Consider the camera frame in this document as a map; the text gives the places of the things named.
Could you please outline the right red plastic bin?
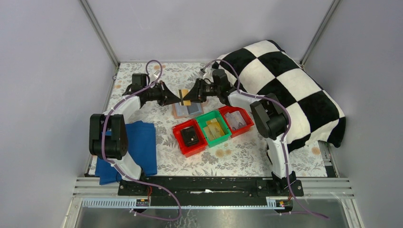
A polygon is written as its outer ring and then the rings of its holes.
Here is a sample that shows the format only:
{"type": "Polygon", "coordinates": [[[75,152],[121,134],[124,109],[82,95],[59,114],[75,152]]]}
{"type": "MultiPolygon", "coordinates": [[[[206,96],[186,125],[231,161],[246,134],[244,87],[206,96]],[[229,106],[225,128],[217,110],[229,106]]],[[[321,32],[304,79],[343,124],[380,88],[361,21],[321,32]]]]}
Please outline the right red plastic bin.
{"type": "Polygon", "coordinates": [[[248,112],[239,107],[223,106],[218,109],[231,132],[231,138],[246,133],[254,125],[248,112]]]}

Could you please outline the floral patterned table mat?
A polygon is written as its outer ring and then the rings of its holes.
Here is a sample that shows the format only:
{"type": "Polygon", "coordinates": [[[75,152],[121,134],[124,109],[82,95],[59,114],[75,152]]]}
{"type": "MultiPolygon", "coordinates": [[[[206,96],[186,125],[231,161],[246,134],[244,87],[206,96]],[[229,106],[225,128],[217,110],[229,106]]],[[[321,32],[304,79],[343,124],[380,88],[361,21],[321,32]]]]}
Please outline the floral patterned table mat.
{"type": "MultiPolygon", "coordinates": [[[[203,62],[122,63],[115,77],[109,107],[122,98],[122,93],[132,81],[133,73],[159,73],[162,80],[174,93],[179,89],[190,89],[203,62]]],[[[202,152],[185,157],[173,135],[173,127],[185,122],[175,118],[173,106],[159,106],[156,102],[146,103],[135,112],[130,122],[153,123],[156,129],[156,162],[159,176],[261,176],[271,175],[271,164],[267,158],[266,141],[258,135],[255,127],[224,143],[207,147],[202,152]]]]}

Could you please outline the aluminium frame rail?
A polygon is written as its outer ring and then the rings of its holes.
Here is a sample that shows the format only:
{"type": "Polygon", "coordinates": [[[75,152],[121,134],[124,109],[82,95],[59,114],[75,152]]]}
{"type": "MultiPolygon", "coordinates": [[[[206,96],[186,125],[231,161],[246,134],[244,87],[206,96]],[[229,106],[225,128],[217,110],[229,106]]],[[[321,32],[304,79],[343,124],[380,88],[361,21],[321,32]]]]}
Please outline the aluminium frame rail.
{"type": "MultiPolygon", "coordinates": [[[[152,196],[148,190],[146,196],[119,196],[120,183],[100,185],[99,178],[77,178],[73,195],[76,197],[90,198],[89,206],[134,206],[134,207],[167,207],[177,208],[177,203],[168,193],[167,196],[152,196]]],[[[263,197],[242,193],[222,193],[205,191],[202,193],[180,193],[175,195],[181,206],[186,208],[273,208],[281,209],[288,197],[263,197]]]]}

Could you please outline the silver white credit cards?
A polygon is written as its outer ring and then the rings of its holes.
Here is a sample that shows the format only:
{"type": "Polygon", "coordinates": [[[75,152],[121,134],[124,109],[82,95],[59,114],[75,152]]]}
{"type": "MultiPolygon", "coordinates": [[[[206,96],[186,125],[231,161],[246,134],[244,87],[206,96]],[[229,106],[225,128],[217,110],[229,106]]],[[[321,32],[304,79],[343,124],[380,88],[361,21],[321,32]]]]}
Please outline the silver white credit cards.
{"type": "Polygon", "coordinates": [[[228,126],[231,130],[236,131],[243,127],[246,127],[245,119],[242,117],[240,111],[235,111],[232,113],[226,113],[224,115],[228,126]]]}

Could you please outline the green plastic bin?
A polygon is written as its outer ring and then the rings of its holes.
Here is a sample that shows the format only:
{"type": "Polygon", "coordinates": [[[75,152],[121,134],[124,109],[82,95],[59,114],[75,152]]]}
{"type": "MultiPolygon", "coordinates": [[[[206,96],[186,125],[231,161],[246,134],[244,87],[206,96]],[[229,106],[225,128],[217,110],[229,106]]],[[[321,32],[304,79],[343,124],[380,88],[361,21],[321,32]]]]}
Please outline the green plastic bin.
{"type": "Polygon", "coordinates": [[[232,135],[218,110],[202,114],[196,117],[195,120],[210,148],[225,142],[232,135]]]}

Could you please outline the red plastic bin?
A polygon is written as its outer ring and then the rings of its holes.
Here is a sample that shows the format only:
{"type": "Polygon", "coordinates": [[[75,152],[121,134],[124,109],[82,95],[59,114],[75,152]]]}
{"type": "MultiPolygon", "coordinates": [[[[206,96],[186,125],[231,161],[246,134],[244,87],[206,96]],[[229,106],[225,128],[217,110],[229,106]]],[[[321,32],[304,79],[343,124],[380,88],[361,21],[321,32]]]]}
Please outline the red plastic bin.
{"type": "Polygon", "coordinates": [[[174,126],[173,135],[179,144],[180,151],[186,158],[204,151],[208,146],[195,119],[174,126]]]}
{"type": "Polygon", "coordinates": [[[246,133],[254,125],[248,112],[239,107],[223,106],[218,109],[231,132],[231,138],[246,133]]]}

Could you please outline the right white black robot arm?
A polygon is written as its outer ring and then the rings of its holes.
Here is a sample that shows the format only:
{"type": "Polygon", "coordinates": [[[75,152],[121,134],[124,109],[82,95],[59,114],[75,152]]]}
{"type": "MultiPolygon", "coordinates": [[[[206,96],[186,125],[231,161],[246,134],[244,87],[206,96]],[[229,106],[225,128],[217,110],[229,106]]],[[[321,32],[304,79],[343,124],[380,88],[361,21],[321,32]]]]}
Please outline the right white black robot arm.
{"type": "Polygon", "coordinates": [[[208,96],[219,98],[222,104],[251,112],[258,133],[266,139],[267,155],[271,162],[271,175],[280,189],[287,188],[295,175],[288,164],[286,134],[289,131],[289,114],[274,94],[252,95],[232,85],[223,69],[212,72],[212,80],[198,78],[192,89],[183,97],[203,103],[208,96]]]}

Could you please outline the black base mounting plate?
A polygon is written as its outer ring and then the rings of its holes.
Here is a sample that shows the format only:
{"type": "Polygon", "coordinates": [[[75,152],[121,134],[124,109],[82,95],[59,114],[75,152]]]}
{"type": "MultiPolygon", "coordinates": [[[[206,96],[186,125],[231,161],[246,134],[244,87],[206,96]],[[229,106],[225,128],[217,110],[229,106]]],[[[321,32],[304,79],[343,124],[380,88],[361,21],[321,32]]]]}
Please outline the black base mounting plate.
{"type": "Polygon", "coordinates": [[[205,191],[222,193],[242,193],[263,197],[288,197],[290,195],[285,179],[277,181],[271,177],[197,177],[197,176],[152,176],[141,177],[143,182],[156,184],[146,186],[133,181],[120,181],[119,196],[167,196],[160,187],[166,187],[175,195],[180,193],[202,193],[205,191]]]}

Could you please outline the blue folded cloth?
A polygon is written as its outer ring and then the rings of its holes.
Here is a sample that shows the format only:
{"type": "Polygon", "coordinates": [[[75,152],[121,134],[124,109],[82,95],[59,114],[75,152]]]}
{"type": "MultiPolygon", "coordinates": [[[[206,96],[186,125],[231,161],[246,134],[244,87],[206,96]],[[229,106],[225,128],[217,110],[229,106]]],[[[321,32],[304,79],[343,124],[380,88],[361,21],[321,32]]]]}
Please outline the blue folded cloth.
{"type": "MultiPolygon", "coordinates": [[[[146,176],[157,174],[156,160],[156,128],[153,123],[136,121],[128,123],[126,133],[128,138],[128,153],[142,168],[146,176]]],[[[99,184],[106,185],[120,182],[121,175],[106,161],[98,158],[95,175],[100,178],[99,184]]]]}

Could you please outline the left red plastic bin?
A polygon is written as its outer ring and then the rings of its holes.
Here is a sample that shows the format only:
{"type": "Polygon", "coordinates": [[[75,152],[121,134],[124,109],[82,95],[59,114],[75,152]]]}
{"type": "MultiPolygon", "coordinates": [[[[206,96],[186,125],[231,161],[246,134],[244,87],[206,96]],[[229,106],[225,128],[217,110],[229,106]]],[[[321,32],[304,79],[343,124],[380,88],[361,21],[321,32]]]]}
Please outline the left red plastic bin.
{"type": "Polygon", "coordinates": [[[186,158],[204,151],[208,146],[195,119],[174,126],[173,135],[179,144],[180,151],[186,158]]]}

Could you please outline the gold credit cards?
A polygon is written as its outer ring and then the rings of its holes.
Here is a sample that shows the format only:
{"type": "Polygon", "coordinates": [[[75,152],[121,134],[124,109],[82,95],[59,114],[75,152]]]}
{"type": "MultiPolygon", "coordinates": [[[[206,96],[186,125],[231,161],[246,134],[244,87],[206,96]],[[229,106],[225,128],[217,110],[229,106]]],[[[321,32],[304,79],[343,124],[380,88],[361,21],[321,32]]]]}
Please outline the gold credit cards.
{"type": "Polygon", "coordinates": [[[220,123],[216,118],[208,120],[206,122],[206,126],[203,127],[203,130],[207,136],[207,139],[210,141],[216,140],[225,135],[220,123]]]}

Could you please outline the black card stack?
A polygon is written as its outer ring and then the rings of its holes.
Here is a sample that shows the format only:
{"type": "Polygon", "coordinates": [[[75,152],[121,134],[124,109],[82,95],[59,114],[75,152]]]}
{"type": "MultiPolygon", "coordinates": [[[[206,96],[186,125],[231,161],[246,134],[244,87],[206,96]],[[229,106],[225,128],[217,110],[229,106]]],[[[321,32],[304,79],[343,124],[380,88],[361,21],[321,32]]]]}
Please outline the black card stack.
{"type": "Polygon", "coordinates": [[[194,126],[183,128],[180,130],[180,133],[186,147],[191,147],[199,142],[199,138],[194,126]]]}

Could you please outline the black white checkered blanket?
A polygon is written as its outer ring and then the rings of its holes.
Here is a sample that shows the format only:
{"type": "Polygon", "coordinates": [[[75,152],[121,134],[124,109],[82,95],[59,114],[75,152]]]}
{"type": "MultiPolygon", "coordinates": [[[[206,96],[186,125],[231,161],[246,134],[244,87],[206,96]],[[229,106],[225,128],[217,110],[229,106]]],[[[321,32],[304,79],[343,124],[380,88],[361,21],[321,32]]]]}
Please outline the black white checkered blanket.
{"type": "Polygon", "coordinates": [[[233,86],[254,95],[274,94],[291,117],[289,152],[316,141],[339,148],[346,116],[336,101],[273,40],[263,40],[219,56],[233,86]]]}

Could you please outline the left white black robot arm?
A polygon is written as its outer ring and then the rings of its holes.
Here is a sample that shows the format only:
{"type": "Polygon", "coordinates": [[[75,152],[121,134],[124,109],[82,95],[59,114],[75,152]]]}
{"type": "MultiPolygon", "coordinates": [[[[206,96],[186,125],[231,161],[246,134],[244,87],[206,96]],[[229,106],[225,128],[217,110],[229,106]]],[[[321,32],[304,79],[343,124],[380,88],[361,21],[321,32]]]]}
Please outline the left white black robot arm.
{"type": "Polygon", "coordinates": [[[165,82],[158,78],[151,82],[148,74],[134,73],[122,100],[109,111],[93,114],[89,119],[89,152],[116,169],[125,181],[138,181],[142,169],[128,152],[126,123],[146,102],[160,106],[180,102],[165,82]]]}

